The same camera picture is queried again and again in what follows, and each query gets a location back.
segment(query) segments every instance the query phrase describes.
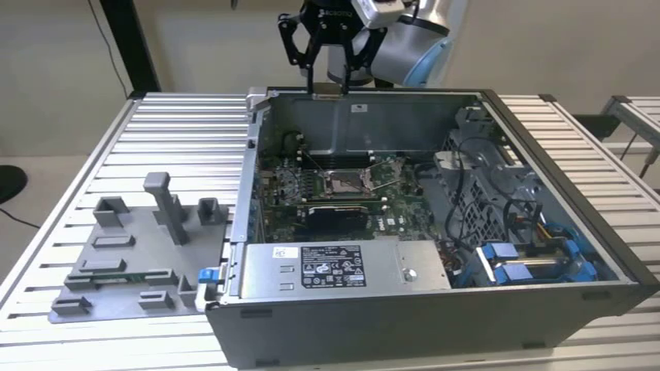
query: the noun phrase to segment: white sticker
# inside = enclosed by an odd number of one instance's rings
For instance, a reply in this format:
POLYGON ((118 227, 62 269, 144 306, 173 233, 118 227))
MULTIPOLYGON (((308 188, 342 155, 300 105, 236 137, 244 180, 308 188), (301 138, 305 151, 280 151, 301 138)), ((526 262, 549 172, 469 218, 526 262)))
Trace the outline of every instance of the white sticker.
POLYGON ((352 104, 350 105, 350 112, 354 114, 360 114, 362 112, 366 112, 368 105, 366 104, 352 104))
POLYGON ((274 247, 272 249, 272 257, 278 259, 297 259, 298 248, 297 247, 274 247))

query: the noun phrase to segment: black chair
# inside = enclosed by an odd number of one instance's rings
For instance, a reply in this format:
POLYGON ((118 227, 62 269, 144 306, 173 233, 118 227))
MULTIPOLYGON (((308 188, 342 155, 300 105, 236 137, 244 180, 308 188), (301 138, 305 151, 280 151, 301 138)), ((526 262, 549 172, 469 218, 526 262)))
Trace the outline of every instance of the black chair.
POLYGON ((28 184, 28 175, 21 168, 0 165, 0 205, 20 193, 28 184))

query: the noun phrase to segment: warning label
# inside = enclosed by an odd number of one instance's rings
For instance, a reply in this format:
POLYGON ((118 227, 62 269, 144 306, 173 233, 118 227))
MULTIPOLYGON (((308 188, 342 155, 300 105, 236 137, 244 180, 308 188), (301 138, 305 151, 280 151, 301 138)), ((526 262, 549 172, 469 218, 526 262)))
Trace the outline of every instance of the warning label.
POLYGON ((360 246, 300 247, 305 288, 360 288, 366 286, 360 246))

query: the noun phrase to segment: circuit board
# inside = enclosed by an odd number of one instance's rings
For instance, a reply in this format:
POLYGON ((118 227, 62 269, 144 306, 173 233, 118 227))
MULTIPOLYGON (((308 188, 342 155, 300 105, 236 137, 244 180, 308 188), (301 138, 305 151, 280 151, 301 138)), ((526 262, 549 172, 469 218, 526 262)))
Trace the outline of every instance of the circuit board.
POLYGON ((361 169, 302 169, 289 159, 266 163, 266 243, 437 238, 434 216, 404 158, 378 157, 361 169))

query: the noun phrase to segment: aluminum table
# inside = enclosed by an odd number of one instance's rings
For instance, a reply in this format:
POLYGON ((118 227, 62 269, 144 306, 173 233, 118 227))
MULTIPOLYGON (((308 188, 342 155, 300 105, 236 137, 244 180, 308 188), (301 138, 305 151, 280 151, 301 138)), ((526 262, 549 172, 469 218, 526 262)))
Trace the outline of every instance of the aluminum table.
MULTIPOLYGON (((660 277, 660 198, 553 101, 501 96, 622 240, 660 277)), ((48 323, 101 196, 150 206, 148 172, 168 171, 182 204, 216 197, 233 212, 246 137, 245 96, 148 94, 125 103, 0 287, 0 369, 228 370, 204 315, 48 323)), ((557 348, 296 369, 660 369, 660 295, 590 322, 557 348)))

